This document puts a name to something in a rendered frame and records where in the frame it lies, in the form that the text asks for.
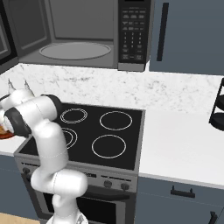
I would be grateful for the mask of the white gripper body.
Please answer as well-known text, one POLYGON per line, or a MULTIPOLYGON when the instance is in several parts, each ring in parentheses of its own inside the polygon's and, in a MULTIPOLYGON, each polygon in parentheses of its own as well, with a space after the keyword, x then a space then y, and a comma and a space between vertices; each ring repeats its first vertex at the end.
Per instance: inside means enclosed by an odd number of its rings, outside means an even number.
POLYGON ((6 132, 4 129, 4 110, 0 109, 0 132, 6 132))

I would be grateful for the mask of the bowl with waffle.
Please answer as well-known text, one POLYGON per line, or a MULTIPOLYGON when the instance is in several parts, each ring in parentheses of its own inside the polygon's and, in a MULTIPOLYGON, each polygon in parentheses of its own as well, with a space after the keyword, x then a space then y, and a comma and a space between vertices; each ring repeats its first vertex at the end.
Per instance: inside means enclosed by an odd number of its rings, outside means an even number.
POLYGON ((14 134, 5 130, 2 125, 0 125, 0 139, 8 139, 14 137, 14 134))

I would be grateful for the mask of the black microwave door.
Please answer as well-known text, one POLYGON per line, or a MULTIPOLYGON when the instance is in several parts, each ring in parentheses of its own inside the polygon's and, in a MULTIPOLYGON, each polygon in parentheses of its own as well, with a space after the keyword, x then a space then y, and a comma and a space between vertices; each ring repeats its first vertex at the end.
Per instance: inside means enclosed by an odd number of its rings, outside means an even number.
POLYGON ((7 17, 4 0, 0 0, 0 75, 18 63, 18 54, 7 17))

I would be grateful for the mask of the grey microwave oven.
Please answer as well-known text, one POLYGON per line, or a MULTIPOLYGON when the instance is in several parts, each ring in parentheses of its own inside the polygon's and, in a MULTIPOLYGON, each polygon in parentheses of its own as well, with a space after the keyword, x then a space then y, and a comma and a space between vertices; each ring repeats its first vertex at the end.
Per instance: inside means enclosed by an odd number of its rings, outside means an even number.
POLYGON ((4 0, 18 63, 142 72, 153 0, 4 0))

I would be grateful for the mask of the oven door with window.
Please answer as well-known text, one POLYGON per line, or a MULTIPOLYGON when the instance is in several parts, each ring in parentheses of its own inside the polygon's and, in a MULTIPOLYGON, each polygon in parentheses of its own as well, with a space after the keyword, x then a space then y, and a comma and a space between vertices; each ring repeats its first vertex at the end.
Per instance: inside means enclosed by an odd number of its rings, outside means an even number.
MULTIPOLYGON (((36 197, 34 192, 27 189, 32 204, 36 210, 41 224, 46 224, 53 216, 53 196, 42 192, 36 197)), ((122 201, 106 201, 79 197, 78 208, 87 217, 89 224, 133 224, 135 217, 135 204, 137 194, 131 192, 129 199, 122 201)))

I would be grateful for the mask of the blue-grey base cupboard door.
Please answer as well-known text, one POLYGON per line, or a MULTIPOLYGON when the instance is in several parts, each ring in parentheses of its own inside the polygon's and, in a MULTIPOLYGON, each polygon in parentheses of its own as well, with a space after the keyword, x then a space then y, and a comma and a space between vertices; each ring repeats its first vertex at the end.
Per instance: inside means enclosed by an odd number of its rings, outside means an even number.
POLYGON ((222 206, 139 193, 135 224, 214 224, 222 206))

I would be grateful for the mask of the blue-grey base cupboard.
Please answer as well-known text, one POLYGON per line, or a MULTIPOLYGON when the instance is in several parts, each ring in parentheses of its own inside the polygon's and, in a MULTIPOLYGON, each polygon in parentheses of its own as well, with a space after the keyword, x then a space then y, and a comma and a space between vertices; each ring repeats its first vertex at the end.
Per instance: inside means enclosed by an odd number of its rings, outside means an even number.
POLYGON ((37 220, 14 157, 0 155, 0 213, 37 220))

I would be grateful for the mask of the black hob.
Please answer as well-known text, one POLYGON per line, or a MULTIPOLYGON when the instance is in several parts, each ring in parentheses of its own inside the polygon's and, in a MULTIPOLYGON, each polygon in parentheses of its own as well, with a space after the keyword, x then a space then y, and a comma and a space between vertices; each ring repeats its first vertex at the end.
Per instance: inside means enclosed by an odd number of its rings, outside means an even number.
POLYGON ((71 161, 132 171, 143 117, 139 109, 65 103, 55 122, 71 161))

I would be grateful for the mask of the steel oven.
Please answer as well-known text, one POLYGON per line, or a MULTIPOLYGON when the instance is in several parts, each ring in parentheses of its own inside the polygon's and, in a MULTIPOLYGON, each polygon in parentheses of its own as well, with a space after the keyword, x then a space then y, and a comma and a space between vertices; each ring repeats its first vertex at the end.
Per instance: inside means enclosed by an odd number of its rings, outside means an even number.
POLYGON ((136 163, 135 168, 132 171, 95 164, 83 164, 71 161, 70 159, 66 167, 68 169, 74 169, 76 171, 85 173, 88 180, 88 186, 98 186, 105 189, 123 191, 123 189, 121 188, 121 184, 126 183, 129 185, 129 190, 125 192, 137 193, 137 176, 139 170, 140 154, 141 154, 142 138, 144 130, 144 115, 145 112, 143 111, 140 138, 136 153, 136 163), (105 180, 109 180, 112 182, 112 186, 110 188, 106 188, 104 186, 105 180))

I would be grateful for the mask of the blue-grey drawer front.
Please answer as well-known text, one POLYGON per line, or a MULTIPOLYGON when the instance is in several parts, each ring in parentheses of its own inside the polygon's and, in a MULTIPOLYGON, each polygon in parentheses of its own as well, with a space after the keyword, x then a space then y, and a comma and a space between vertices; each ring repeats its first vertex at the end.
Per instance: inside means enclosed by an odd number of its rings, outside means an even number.
POLYGON ((224 190, 222 189, 139 177, 136 204, 140 206, 144 201, 148 204, 150 201, 149 196, 156 196, 166 200, 176 200, 177 202, 195 202, 215 207, 224 207, 224 190), (192 188, 192 191, 195 193, 195 198, 171 195, 172 186, 176 190, 184 192, 189 192, 192 188))

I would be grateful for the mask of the blue-grey wall cupboard door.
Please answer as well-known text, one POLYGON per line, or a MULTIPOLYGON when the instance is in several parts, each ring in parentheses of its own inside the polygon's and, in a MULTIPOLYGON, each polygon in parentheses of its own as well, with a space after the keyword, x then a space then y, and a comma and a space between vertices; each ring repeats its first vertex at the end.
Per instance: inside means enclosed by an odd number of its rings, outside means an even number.
POLYGON ((224 75, 224 0, 155 0, 150 70, 224 75), (169 3, 164 52, 157 61, 163 3, 169 3))

